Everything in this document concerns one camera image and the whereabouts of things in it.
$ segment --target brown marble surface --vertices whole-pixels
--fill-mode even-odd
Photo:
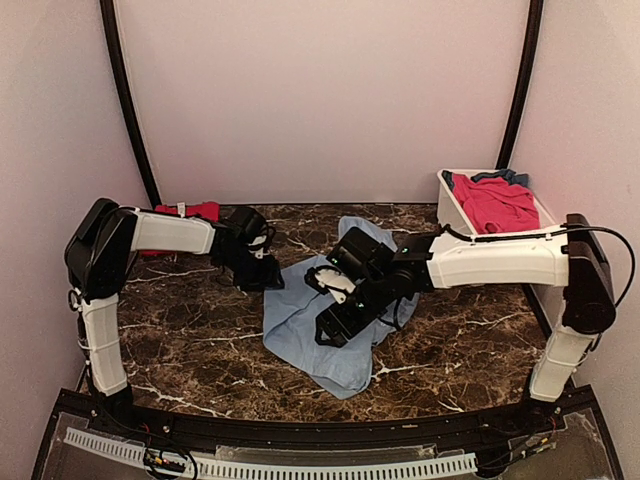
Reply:
[[[338,220],[394,232],[435,227],[435,206],[261,206],[282,267],[328,253]],[[519,399],[544,337],[520,286],[423,294],[401,331],[374,349],[370,387],[337,400],[262,344],[262,295],[224,286],[208,257],[141,258],[121,295],[122,354],[136,403],[276,421],[368,421],[441,415]]]

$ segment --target red object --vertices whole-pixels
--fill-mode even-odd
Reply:
[[[174,213],[178,214],[178,207],[169,207],[167,205],[158,205],[155,208],[156,212],[159,213]],[[220,218],[220,205],[215,202],[205,202],[200,205],[187,205],[185,209],[186,217],[202,217],[207,220],[211,220],[212,222],[217,222]],[[165,255],[171,252],[163,252],[156,250],[145,250],[140,252],[140,255]]]
[[[474,182],[454,174],[453,194],[478,233],[523,232],[540,228],[533,194],[522,185],[510,185],[504,178]]]

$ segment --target white bin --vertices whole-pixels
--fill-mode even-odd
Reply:
[[[473,177],[477,173],[495,172],[497,170],[482,169],[482,170],[447,170],[447,171],[451,173],[466,175],[467,177]],[[456,197],[453,195],[453,192],[451,191],[451,189],[449,189],[447,182],[442,177],[442,172],[444,172],[444,170],[440,170],[438,172],[438,180],[440,180],[440,192],[438,195],[438,222],[440,222],[441,225],[446,225],[448,223],[451,225],[451,228],[453,228],[457,232],[464,233],[466,235],[478,235],[478,232],[476,231],[473,224],[471,223],[471,220],[469,220],[469,217],[467,217],[467,214],[464,213],[464,210],[456,200]],[[556,222],[553,221],[553,218],[551,218],[551,215],[549,215],[549,212],[547,212],[547,210],[540,204],[540,202],[538,202],[538,200],[535,198],[535,195],[534,195],[533,204],[538,210],[538,214],[540,216],[541,228],[556,225]],[[490,234],[488,236],[491,236],[491,235],[501,235],[501,234],[500,233]]]

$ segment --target white backdrop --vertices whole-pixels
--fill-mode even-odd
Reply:
[[[495,164],[528,3],[116,1],[163,201],[435,201]]]

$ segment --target robotic arm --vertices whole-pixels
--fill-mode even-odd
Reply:
[[[233,271],[233,284],[240,290],[262,291],[284,286],[278,261],[265,254],[274,233],[264,217],[249,207],[238,207],[228,219],[213,223],[98,200],[64,255],[73,287],[69,305],[79,313],[91,388],[103,398],[131,396],[120,357],[117,305],[136,252],[210,255],[214,265]]]
[[[352,228],[327,256],[332,266],[305,281],[336,303],[316,318],[316,342],[334,347],[402,298],[435,288],[486,283],[563,286],[565,310],[533,369],[530,397],[555,402],[584,355],[616,316],[609,264],[579,214],[541,232],[467,237],[445,227],[412,235],[393,252]]]

